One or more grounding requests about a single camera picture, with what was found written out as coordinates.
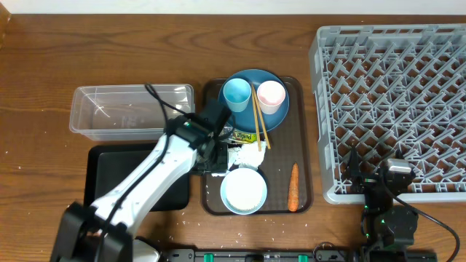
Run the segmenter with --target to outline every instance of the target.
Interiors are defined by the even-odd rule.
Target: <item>orange carrot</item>
[[[299,204],[299,170],[298,163],[294,163],[291,170],[290,189],[288,191],[288,210],[296,212]]]

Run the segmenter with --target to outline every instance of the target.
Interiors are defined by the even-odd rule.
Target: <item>chopsticks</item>
[[[259,126],[258,126],[258,123],[257,123],[256,110],[259,112],[259,118],[261,119],[262,131],[264,131],[264,137],[265,137],[265,141],[267,143],[267,148],[270,149],[271,146],[270,146],[270,142],[269,142],[269,136],[267,135],[267,130],[265,128],[265,122],[264,122],[264,118],[262,117],[261,107],[259,106],[259,101],[258,101],[258,98],[257,98],[256,89],[254,88],[254,84],[252,82],[250,82],[250,88],[252,89],[252,95],[253,95],[254,122],[256,124],[256,135],[257,135],[257,140],[258,140],[257,141],[258,148],[259,148],[259,151],[261,151],[261,137],[260,137],[260,134],[259,134]]]

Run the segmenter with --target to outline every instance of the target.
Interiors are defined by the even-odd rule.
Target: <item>blue cup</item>
[[[224,97],[226,104],[233,112],[241,112],[246,109],[251,95],[251,87],[244,79],[232,79],[224,85]]]

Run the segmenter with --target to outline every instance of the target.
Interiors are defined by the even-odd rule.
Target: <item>plastic bin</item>
[[[194,112],[194,90],[188,84],[155,84],[165,102]],[[180,115],[166,108],[168,118]],[[138,85],[79,87],[73,98],[70,130],[94,141],[156,140],[165,120],[159,103]]]
[[[341,179],[351,146],[366,171],[404,153],[404,201],[466,200],[466,25],[322,27],[309,61],[329,203],[364,203]]]

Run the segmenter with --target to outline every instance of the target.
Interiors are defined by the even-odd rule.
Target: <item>blue plate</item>
[[[225,81],[225,83],[227,83],[230,79],[234,79],[234,78],[241,78],[248,82],[252,82],[254,84],[254,88],[256,89],[256,91],[259,85],[261,85],[265,81],[276,81],[276,82],[281,83],[281,85],[285,87],[282,81],[278,77],[276,77],[274,74],[271,74],[267,71],[259,70],[259,69],[248,69],[248,70],[240,71],[230,76]],[[221,87],[220,92],[218,94],[218,102],[227,106],[225,97],[224,97],[224,86]],[[272,115],[262,113],[267,131],[273,130],[285,119],[286,114],[288,113],[289,107],[290,107],[290,98],[288,96],[288,91],[285,88],[285,100],[283,101],[278,111]],[[249,104],[244,111],[239,112],[239,113],[232,112],[232,115],[235,117],[237,130],[242,131],[242,132],[248,132],[248,133],[256,133],[256,125],[254,124],[253,98],[252,97],[250,98]],[[260,123],[261,120],[259,119],[259,117],[257,118],[259,122],[259,131],[260,133],[262,133],[262,126]],[[233,125],[233,119],[231,117],[228,120],[228,123],[230,125]]]

